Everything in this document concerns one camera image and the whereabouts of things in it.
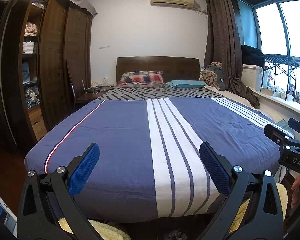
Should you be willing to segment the person right hand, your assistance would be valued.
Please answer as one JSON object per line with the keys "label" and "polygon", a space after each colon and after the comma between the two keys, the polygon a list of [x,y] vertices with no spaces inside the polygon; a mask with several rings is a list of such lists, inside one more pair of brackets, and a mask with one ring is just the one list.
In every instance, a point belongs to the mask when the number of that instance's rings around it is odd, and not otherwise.
{"label": "person right hand", "polygon": [[292,200],[291,200],[291,208],[294,208],[297,205],[297,202],[299,200],[299,194],[300,194],[300,175],[297,176],[297,178],[295,179],[291,190],[293,191],[292,194]]}

